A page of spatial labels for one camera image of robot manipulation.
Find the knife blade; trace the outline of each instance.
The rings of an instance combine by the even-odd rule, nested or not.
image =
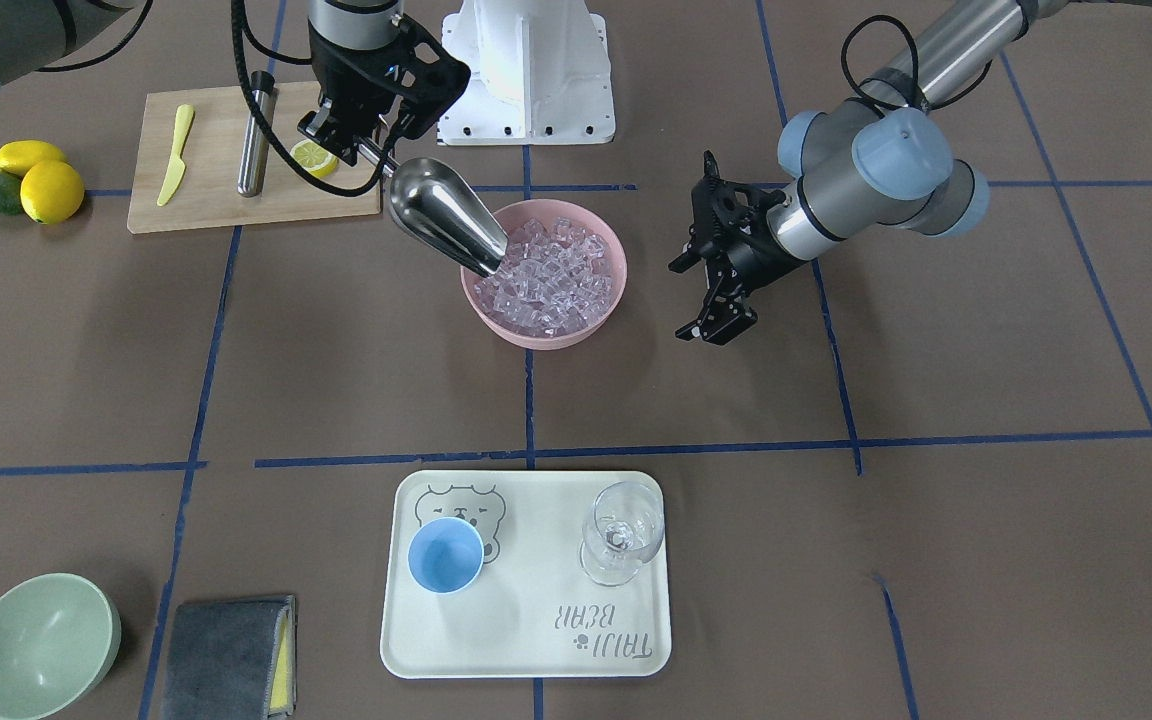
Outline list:
[[[180,180],[184,177],[184,158],[180,151],[184,150],[184,138],[189,136],[189,127],[194,123],[194,106],[180,105],[177,108],[177,120],[172,131],[172,156],[168,158],[168,173],[162,179],[162,190],[159,191],[159,209],[172,200],[180,187]]]

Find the metal scoop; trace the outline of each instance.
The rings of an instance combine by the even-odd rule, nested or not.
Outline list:
[[[376,162],[366,143],[362,154]],[[433,158],[387,162],[389,215],[397,227],[483,276],[497,272],[509,242],[505,229],[453,168]]]

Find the yellow fruit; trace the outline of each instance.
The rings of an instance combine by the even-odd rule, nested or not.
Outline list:
[[[291,146],[291,158],[305,168],[311,176],[325,179],[335,172],[338,157],[319,146],[313,141],[301,141]]]
[[[83,179],[67,162],[44,160],[20,181],[20,206],[38,223],[59,223],[83,204]]]
[[[65,162],[65,152],[44,141],[15,141],[0,147],[0,170],[18,179],[44,160]]]

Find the clear glass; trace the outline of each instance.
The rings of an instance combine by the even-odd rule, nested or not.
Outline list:
[[[579,564],[600,585],[623,585],[664,541],[664,502],[652,488],[627,480],[604,488],[582,528]]]

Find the blue cup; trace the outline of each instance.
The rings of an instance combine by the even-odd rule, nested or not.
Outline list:
[[[456,592],[479,577],[483,538],[464,520],[431,520],[416,530],[407,551],[407,568],[430,592]]]

